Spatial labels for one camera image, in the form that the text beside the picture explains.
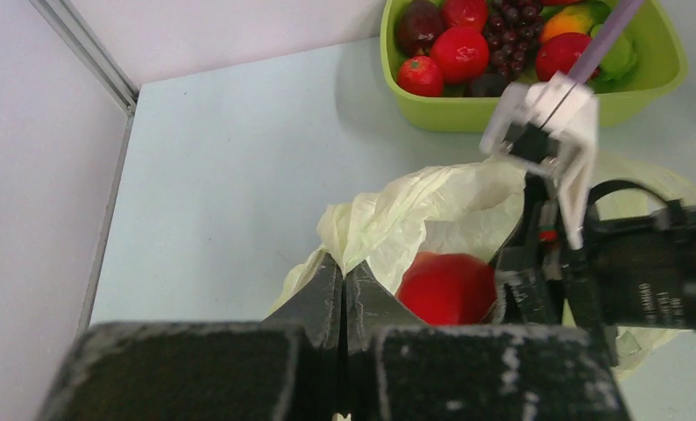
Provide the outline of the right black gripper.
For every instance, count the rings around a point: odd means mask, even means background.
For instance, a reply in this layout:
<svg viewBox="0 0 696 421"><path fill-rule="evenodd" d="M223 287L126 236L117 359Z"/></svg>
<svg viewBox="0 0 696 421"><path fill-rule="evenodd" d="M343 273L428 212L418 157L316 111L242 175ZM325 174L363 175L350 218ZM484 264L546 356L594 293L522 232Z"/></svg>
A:
<svg viewBox="0 0 696 421"><path fill-rule="evenodd" d="M584 245L572 249L558 201L525 178L522 216L491 260L497 307L509 324L559 325L569 310L612 365L621 327L696 331L696 206L656 195L646 216L603 220L597 202L629 180L591 188Z"/></svg>

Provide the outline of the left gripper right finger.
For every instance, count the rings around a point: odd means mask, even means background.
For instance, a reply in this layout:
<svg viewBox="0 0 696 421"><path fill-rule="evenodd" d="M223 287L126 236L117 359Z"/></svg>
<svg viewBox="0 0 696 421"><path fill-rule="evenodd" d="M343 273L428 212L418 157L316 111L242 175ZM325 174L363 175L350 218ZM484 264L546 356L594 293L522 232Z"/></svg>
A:
<svg viewBox="0 0 696 421"><path fill-rule="evenodd" d="M346 340L349 352L363 352L382 326L424 325L424 322L383 287L361 262L345 277Z"/></svg>

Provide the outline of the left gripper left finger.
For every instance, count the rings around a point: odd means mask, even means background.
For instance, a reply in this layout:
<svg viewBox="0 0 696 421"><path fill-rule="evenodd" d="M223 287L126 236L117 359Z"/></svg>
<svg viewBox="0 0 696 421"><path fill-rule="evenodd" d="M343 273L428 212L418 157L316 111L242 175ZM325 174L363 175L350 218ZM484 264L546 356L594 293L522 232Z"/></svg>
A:
<svg viewBox="0 0 696 421"><path fill-rule="evenodd" d="M314 347L336 349L342 318L343 279L334 259L329 254L320 253L308 272L306 284L264 322L296 323L304 329Z"/></svg>

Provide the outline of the red fake apple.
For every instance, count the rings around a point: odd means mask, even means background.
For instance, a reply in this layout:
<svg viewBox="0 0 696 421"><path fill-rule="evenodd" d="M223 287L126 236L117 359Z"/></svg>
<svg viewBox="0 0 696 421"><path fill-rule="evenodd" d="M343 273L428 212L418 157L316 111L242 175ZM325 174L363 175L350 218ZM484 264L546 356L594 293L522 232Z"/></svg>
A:
<svg viewBox="0 0 696 421"><path fill-rule="evenodd" d="M430 325L481 324L497 301L494 270L465 253L420 252L396 296Z"/></svg>

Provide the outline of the pale green plastic bag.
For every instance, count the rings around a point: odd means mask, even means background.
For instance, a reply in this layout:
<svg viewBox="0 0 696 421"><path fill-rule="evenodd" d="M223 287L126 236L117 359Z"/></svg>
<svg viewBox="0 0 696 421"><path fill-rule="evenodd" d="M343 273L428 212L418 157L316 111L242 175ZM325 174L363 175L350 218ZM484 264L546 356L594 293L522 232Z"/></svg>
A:
<svg viewBox="0 0 696 421"><path fill-rule="evenodd" d="M696 204L696 186L669 169L600 152L593 184L630 179L669 199ZM396 294L401 276L418 252L467 253L490 261L520 220L524 173L513 164L489 158L481 163L427 167L390 182L379 192L361 193L349 203L331 204L316 232L322 244L288 273L270 314L302 289L328 253L341 269L367 260L379 283ZM597 203L600 216L625 218L648 213L641 193L615 193ZM621 380L657 348L687 330L619 327Z"/></svg>

